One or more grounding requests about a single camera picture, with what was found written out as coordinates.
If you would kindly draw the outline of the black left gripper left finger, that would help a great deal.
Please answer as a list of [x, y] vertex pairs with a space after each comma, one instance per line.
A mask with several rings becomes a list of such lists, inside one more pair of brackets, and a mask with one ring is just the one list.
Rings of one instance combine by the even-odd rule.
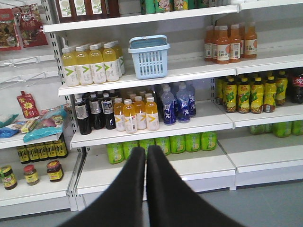
[[108, 188], [78, 215], [61, 227], [141, 227], [145, 151], [135, 147]]

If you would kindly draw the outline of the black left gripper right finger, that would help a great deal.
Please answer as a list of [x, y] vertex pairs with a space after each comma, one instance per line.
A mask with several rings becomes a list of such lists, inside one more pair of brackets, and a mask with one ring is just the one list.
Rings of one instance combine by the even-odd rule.
[[157, 145], [148, 148], [146, 187], [152, 227], [242, 226], [198, 196]]

